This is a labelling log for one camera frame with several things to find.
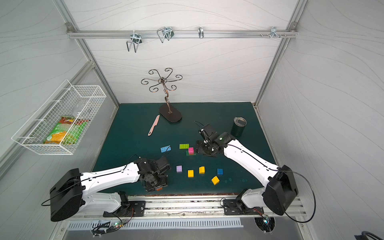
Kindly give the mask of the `purple lego brick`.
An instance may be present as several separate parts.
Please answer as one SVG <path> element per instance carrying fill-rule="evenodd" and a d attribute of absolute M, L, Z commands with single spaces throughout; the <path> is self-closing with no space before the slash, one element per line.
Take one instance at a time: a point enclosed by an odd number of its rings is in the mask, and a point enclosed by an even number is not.
<path fill-rule="evenodd" d="M 176 166 L 176 171 L 177 171 L 177 173 L 182 173 L 183 167 L 182 166 Z"/>

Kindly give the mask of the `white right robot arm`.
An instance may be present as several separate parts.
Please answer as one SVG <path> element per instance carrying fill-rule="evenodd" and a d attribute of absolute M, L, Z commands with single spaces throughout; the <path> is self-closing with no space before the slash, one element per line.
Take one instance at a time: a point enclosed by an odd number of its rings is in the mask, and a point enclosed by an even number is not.
<path fill-rule="evenodd" d="M 229 204 L 238 214 L 249 214 L 254 208 L 267 207 L 282 216 L 294 201 L 299 191 L 293 171 L 286 165 L 278 167 L 248 150 L 231 134 L 218 134 L 207 124 L 199 129 L 201 141 L 196 142 L 196 152 L 208 157 L 222 154 L 233 160 L 261 184 L 259 189 L 245 189 Z"/>

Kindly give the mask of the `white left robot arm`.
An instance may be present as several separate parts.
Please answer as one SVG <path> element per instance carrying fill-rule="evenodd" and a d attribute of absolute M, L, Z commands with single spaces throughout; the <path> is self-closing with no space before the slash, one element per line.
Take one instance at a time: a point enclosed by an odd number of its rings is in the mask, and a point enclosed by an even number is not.
<path fill-rule="evenodd" d="M 161 157 L 158 160 L 139 158 L 99 172 L 69 170 L 50 189 L 51 221 L 60 222 L 76 214 L 102 214 L 104 218 L 143 217 L 145 201 L 129 201 L 124 191 L 108 194 L 104 190 L 140 182 L 147 193 L 159 191 L 168 185 L 170 168 L 167 158 Z"/>

